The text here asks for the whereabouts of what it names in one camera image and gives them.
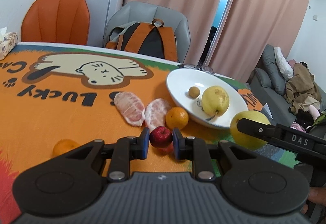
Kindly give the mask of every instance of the ribbed gray surface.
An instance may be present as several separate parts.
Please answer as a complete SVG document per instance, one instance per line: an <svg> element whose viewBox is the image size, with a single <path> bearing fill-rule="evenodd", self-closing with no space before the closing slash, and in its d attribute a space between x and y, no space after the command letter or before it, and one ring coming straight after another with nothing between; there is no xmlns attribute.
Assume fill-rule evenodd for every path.
<svg viewBox="0 0 326 224"><path fill-rule="evenodd" d="M308 224L300 213L277 218L251 216L229 205L213 184L187 172L134 173L112 183L86 210L58 219L24 214L15 224Z"/></svg>

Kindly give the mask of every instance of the cat illustration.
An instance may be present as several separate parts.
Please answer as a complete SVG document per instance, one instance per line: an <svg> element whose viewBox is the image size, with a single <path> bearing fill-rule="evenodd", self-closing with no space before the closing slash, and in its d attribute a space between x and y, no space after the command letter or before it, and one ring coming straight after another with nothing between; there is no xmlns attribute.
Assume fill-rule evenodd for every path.
<svg viewBox="0 0 326 224"><path fill-rule="evenodd" d="M124 87L130 79L151 78L153 73L130 58L88 53L48 54L30 66L30 72L22 80L38 82L50 74L81 78L81 82L92 88Z"/></svg>

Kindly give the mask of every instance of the orange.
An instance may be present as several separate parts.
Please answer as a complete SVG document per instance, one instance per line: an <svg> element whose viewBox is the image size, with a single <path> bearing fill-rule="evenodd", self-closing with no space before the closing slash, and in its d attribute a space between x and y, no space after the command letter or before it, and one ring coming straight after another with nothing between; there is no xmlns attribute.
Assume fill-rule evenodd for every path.
<svg viewBox="0 0 326 224"><path fill-rule="evenodd" d="M166 125L169 129L183 129L189 121L188 113L181 107L173 107L165 117Z"/></svg>
<svg viewBox="0 0 326 224"><path fill-rule="evenodd" d="M76 149L79 146L80 144L71 139L59 140L53 147L52 157L54 158L56 156L62 155L68 151Z"/></svg>

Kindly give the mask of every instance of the backpack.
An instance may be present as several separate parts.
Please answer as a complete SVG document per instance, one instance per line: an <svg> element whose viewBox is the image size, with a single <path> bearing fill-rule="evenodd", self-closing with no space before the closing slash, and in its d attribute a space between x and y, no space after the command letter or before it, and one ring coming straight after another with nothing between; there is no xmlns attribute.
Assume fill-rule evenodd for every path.
<svg viewBox="0 0 326 224"><path fill-rule="evenodd" d="M164 22L154 19L152 23L131 22L114 28L120 33L107 42L105 48L138 53L178 62L176 38L172 27L163 27Z"/></svg>

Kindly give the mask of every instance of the tissue box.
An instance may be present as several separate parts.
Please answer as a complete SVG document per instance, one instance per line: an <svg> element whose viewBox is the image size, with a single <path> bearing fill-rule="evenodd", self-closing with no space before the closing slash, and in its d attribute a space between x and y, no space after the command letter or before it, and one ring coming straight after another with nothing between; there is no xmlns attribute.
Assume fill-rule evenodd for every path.
<svg viewBox="0 0 326 224"><path fill-rule="evenodd" d="M17 43L17 33L6 33L3 40L0 41L0 60L4 59Z"/></svg>

